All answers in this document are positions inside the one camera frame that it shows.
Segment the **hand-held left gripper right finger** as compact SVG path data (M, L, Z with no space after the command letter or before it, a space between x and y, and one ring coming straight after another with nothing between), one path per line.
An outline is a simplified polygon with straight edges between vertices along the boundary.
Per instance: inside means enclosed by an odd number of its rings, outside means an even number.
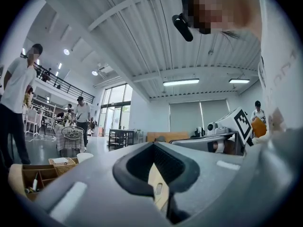
M153 145L154 163L169 188L166 217L178 224L209 207L231 183L244 158Z

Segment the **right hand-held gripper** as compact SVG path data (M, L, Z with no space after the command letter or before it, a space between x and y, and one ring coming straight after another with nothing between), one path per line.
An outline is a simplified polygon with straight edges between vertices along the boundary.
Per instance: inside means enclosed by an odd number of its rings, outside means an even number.
M230 155L243 155L252 126L242 108L237 108L207 126L207 136L171 140L184 148Z

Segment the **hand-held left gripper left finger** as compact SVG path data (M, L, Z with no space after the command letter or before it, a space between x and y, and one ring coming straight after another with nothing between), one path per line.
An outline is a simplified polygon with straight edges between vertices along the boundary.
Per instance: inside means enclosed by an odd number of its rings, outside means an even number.
M64 227L168 227L148 184L153 156L137 158L141 143L79 163L50 183L35 200L49 219Z

